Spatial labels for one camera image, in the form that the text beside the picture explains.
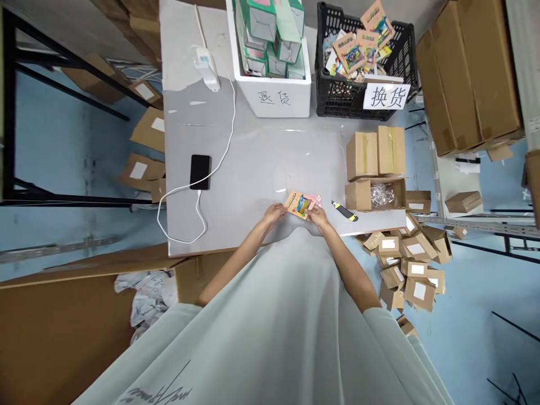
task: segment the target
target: white styrofoam box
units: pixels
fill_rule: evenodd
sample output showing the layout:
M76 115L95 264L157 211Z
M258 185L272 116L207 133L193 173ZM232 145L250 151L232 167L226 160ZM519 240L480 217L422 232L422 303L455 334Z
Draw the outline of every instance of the white styrofoam box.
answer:
M246 76L238 53L235 14L232 1L226 0L229 36L231 37L232 65L235 80L251 109L259 118L307 118L311 102L311 69L308 43L302 37L305 79L275 79Z

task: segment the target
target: open cardboard box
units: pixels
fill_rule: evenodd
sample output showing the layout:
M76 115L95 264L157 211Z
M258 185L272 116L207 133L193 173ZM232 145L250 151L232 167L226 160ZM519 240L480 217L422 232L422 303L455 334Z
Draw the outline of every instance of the open cardboard box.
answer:
M373 208L371 204L371 185L387 184L394 192L395 201L389 206ZM405 178L403 177L373 177L362 178L345 186L345 207L349 210L362 212L384 211L406 208Z

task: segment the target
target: clear plastic bag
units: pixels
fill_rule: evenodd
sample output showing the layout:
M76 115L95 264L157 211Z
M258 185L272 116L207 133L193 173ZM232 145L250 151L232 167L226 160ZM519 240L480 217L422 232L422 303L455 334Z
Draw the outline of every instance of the clear plastic bag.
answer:
M371 185L372 208L395 206L395 204L395 195L390 184L375 183Z

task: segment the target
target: black phone screen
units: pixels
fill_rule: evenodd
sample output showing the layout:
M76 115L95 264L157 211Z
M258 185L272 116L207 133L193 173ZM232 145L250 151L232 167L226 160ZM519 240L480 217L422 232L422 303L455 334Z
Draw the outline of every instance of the black phone screen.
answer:
M210 156L191 155L191 175L190 184L205 178L210 174L212 168ZM192 190L208 190L210 188L210 177L197 184L190 186Z

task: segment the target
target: black metal frame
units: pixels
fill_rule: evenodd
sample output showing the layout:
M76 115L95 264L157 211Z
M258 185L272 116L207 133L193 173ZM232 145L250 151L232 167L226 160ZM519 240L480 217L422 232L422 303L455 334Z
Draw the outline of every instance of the black metal frame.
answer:
M23 19L17 17L5 8L3 13L3 50L4 50L4 145L3 145L3 182L0 206L76 206L76 207L130 207L132 204L152 204L151 200L122 199L113 197L74 196L55 194L44 190L32 183L19 180L15 177L15 97L16 97L16 70L52 86L78 100L84 101L108 114L128 121L129 118L84 94L56 83L46 76L40 75L26 66L18 64L34 63L37 65L60 65L84 69L122 94L137 101L145 107L151 107L143 98L140 98L130 89L111 79L102 71L80 58L73 52L44 35ZM21 51L16 47L16 30L19 29L36 41L57 52L60 56L37 55L34 52Z

